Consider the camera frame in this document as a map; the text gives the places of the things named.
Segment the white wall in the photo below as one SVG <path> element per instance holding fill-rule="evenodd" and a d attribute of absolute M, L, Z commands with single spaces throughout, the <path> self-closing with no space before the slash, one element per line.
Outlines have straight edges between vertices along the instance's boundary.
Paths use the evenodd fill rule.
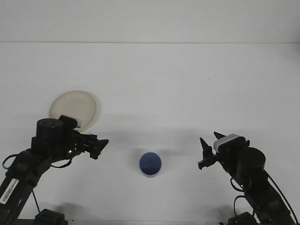
<path fill-rule="evenodd" d="M 1 41 L 299 42 L 298 0 L 2 0 Z"/>
<path fill-rule="evenodd" d="M 152 1 L 114 5 L 72 1 L 69 7 L 66 2 L 1 2 L 0 37 L 8 42 L 0 43 L 0 158 L 30 147 L 36 121 L 47 117 L 54 99 L 69 90 L 87 90 L 97 96 L 100 116 L 85 132 L 110 139 L 98 161 L 83 154 L 68 168 L 49 170 L 36 188 L 41 208 L 73 219 L 226 221 L 233 216 L 232 204 L 238 195 L 229 175 L 217 164 L 202 171 L 197 168 L 202 158 L 199 137 L 212 144 L 213 131 L 218 131 L 243 135 L 265 153 L 265 169 L 299 214 L 300 44 L 268 43 L 299 41 L 299 2 L 227 2 L 227 12 L 222 1 L 166 1 L 161 11 Z M 237 4 L 244 11 L 237 10 Z M 106 22 L 98 24 L 95 13 L 100 6 L 105 6 L 102 21 Z M 178 29 L 173 24 L 171 30 L 159 32 L 171 24 L 167 15 L 179 15 L 175 22 L 186 18 L 187 24 L 197 27 L 195 17 L 188 16 L 189 8 L 196 17 L 197 9 L 206 13 L 208 22 L 199 27 L 210 34 L 201 36 L 199 28 L 186 35 L 185 22 Z M 250 8 L 255 13 L 246 14 L 249 23 L 245 26 L 228 25 L 232 28 L 228 30 L 218 23 L 240 24 Z M 59 22 L 79 12 L 85 18 L 80 32 L 75 32 L 79 17 Z M 223 18 L 217 21 L 214 15 Z M 261 24 L 263 15 L 267 24 L 273 21 L 272 29 Z M 109 23 L 122 26 L 101 29 Z M 135 35 L 144 23 L 148 33 Z M 271 30 L 259 32 L 261 27 Z M 153 179 L 138 170 L 138 159 L 147 151 L 157 152 L 163 160 L 161 173 Z M 243 201 L 238 209 L 251 211 Z M 35 214 L 30 199 L 22 217 Z"/>

